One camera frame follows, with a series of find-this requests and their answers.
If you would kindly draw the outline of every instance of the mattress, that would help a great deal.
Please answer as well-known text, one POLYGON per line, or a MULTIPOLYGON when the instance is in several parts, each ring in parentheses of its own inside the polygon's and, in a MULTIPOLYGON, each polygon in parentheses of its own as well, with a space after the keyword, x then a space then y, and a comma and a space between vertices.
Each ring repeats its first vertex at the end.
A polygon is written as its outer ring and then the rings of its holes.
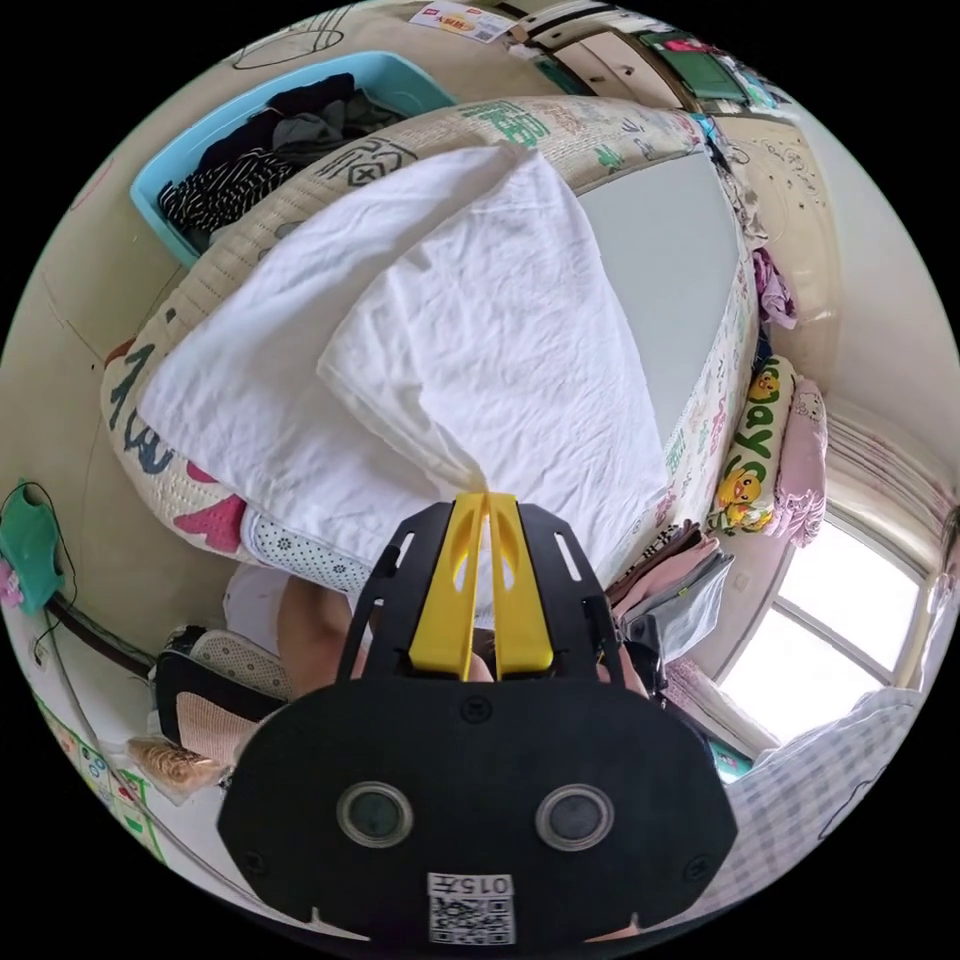
POLYGON ((643 361, 670 483, 634 523, 616 569, 598 571, 609 580, 665 523, 702 521, 710 509, 749 386, 756 285, 749 244, 703 154, 622 174, 580 202, 643 361))
MULTIPOLYGON (((578 193, 624 170, 704 149, 699 127, 683 114, 587 97, 518 97, 451 107, 397 124, 386 133, 354 142, 302 171, 226 231, 129 349, 106 367, 101 410, 114 452, 154 515, 200 549, 258 562, 241 541, 243 502, 151 431, 138 416, 137 400, 170 350, 217 309, 287 233, 371 179, 458 147, 503 139, 536 147, 578 193)), ((734 395, 745 393, 752 359, 756 305, 755 295, 750 303, 752 273, 745 265, 746 255, 683 422, 671 431, 665 454, 675 483, 652 515, 636 518, 630 538, 617 551, 624 562, 639 540, 687 504, 697 506, 698 516, 706 513, 716 477, 706 482, 709 471, 705 476, 702 457, 716 452, 719 460, 725 451, 727 417, 731 407, 738 406, 734 395)))

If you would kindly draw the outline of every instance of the yellow duck print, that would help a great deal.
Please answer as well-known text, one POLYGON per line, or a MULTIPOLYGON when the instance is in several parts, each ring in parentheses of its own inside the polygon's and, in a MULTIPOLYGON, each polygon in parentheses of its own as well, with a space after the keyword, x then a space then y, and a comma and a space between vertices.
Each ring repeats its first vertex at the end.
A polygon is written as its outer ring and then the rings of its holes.
POLYGON ((730 472, 717 487, 717 507, 731 526, 739 526, 750 512, 750 504, 760 496, 760 480, 753 470, 742 467, 730 472))
POLYGON ((769 400, 780 389, 780 378, 776 370, 764 370, 750 385, 747 396, 751 400, 769 400))

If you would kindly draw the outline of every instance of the colorful poster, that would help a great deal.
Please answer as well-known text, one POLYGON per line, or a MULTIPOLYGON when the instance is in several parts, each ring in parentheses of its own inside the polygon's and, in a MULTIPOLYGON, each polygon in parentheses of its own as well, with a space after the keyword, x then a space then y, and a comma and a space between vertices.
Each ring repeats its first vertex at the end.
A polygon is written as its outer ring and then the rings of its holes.
POLYGON ((161 863, 164 862, 160 845, 153 829, 153 820, 137 806, 147 802, 147 782, 128 770, 119 771, 123 780, 117 779, 107 768, 106 761, 88 743, 85 743, 69 727, 50 712, 43 701, 34 694, 37 706, 50 732, 56 737, 63 752, 70 758, 84 783, 100 798, 103 805, 123 825, 127 833, 140 841, 161 863))

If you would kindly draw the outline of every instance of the folded clothes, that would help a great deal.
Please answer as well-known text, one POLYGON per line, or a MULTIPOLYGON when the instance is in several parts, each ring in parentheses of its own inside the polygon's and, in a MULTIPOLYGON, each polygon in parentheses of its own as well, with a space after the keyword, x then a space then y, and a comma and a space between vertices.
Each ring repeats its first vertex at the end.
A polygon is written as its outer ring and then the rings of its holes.
POLYGON ((403 119, 355 89, 348 73, 284 91, 209 146, 197 169, 178 184, 166 184, 157 203, 197 250, 206 250, 215 234, 297 171, 403 119))
POLYGON ((689 550, 674 554, 656 564, 649 573, 637 580, 627 595, 613 608, 614 616, 623 616, 648 597, 656 596, 679 583, 719 549, 719 540, 715 537, 704 537, 689 550))
POLYGON ((646 573, 649 573, 658 563, 667 557, 672 557, 683 550, 689 550, 698 544, 702 538, 700 524, 692 520, 684 520, 683 526, 677 534, 662 549, 651 557, 635 563, 616 583, 607 589, 607 599, 611 606, 616 606, 629 593, 630 588, 646 573))
POLYGON ((720 616, 720 601, 734 557, 714 550, 676 583, 632 607, 621 619, 629 639, 633 625, 649 629, 656 621, 664 663, 689 653, 713 628, 720 616))
POLYGON ((753 272, 760 300, 760 320, 779 323, 792 330, 797 325, 797 308, 786 281, 764 247, 753 251, 753 272))
POLYGON ((278 93, 243 126, 207 147, 196 172, 204 173, 224 163, 231 163, 251 150, 272 150, 274 131, 285 117, 295 117, 301 113, 319 115, 331 103, 338 100, 345 102, 355 92, 353 77, 349 73, 340 73, 307 87, 278 93))
POLYGON ((678 533, 680 527, 671 523, 654 537, 653 541, 647 546, 640 555, 641 560, 649 560, 655 553, 662 550, 678 533))
POLYGON ((753 366, 750 369, 751 378, 755 377, 773 356, 773 345, 770 343, 770 332, 767 327, 768 324, 766 323, 757 325, 757 348, 753 354, 753 366))
POLYGON ((273 130, 273 150, 298 169, 309 167, 350 140, 369 136, 404 118, 377 106, 358 90, 349 100, 335 100, 319 113, 285 117, 273 130))

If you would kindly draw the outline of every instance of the bed sheet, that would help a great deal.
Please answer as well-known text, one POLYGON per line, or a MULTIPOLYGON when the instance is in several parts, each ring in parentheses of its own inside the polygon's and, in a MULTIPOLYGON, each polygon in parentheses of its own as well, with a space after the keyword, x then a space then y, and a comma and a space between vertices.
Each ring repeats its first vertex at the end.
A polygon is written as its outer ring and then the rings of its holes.
MULTIPOLYGON (((407 120, 386 133, 349 144, 267 197, 204 254, 129 349, 106 366, 101 411, 114 452, 151 512, 200 549, 259 563, 241 542, 243 501, 150 430, 138 416, 137 401, 151 372, 173 347, 300 223, 371 180, 463 146, 506 139, 537 148, 577 192, 625 169, 705 149, 699 126, 682 113, 596 97, 518 97, 468 104, 407 120)), ((706 514, 747 387, 756 335, 751 278, 744 245, 714 348, 665 450, 670 492, 656 510, 636 519, 615 553, 617 561, 598 571, 604 579, 612 578, 618 572, 613 567, 628 563, 634 550, 673 517, 706 514)))
POLYGON ((720 470, 746 403, 760 322, 752 253, 739 234, 737 242, 740 257, 723 319, 697 385, 664 447, 667 492, 654 510, 634 522, 611 568, 597 571, 604 584, 635 563, 664 527, 687 519, 705 524, 713 505, 720 470))

